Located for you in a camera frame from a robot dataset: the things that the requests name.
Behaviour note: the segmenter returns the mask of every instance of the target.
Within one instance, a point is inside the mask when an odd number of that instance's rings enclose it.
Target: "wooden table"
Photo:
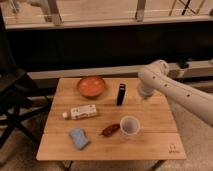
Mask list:
[[[144,100],[137,92],[137,78],[104,78],[105,92],[96,99],[87,99],[76,89],[80,78],[61,78],[54,96],[44,134],[38,150],[38,160],[160,160],[185,159],[184,148],[166,98],[156,92]],[[116,106],[120,83],[126,84],[122,106]],[[73,107],[96,104],[99,116],[82,120],[64,120],[62,113]],[[112,137],[100,136],[101,131],[119,123],[125,115],[137,117],[141,131],[131,139],[121,131]],[[69,137],[75,127],[82,127],[90,144],[77,150]]]

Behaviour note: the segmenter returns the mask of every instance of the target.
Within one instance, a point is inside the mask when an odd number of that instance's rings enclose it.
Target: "red chili pepper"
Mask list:
[[[113,133],[115,133],[118,129],[120,128],[120,124],[112,124],[108,127],[106,127],[101,135],[105,136],[105,137],[109,137],[111,136]]]

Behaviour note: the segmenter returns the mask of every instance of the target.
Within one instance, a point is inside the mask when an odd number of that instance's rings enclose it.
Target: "paper cup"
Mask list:
[[[124,116],[120,121],[120,129],[125,137],[133,137],[140,131],[140,122],[134,116]]]

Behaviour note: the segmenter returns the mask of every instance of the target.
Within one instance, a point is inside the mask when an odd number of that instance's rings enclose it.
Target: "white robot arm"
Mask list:
[[[172,80],[168,73],[169,65],[163,60],[142,67],[138,72],[140,95],[146,98],[156,89],[213,126],[213,96]]]

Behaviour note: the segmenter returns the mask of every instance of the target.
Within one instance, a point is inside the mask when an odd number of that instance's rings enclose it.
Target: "orange bowl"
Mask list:
[[[100,76],[86,76],[78,82],[77,89],[81,95],[95,98],[103,93],[105,81]]]

